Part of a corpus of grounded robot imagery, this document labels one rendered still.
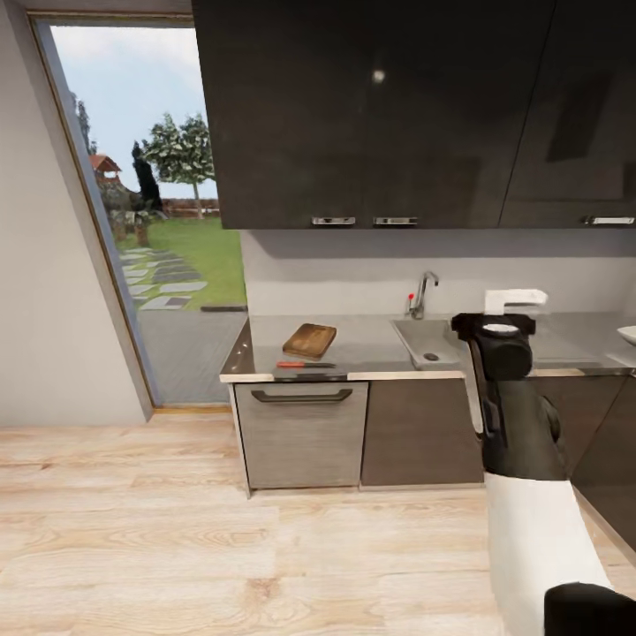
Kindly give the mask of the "cutting board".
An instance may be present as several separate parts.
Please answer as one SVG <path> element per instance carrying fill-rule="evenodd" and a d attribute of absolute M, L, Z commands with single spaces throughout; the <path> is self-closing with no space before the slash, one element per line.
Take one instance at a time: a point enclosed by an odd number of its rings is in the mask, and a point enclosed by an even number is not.
<path fill-rule="evenodd" d="M 283 346 L 283 351 L 310 358 L 320 358 L 336 333 L 336 328 L 303 324 Z"/>

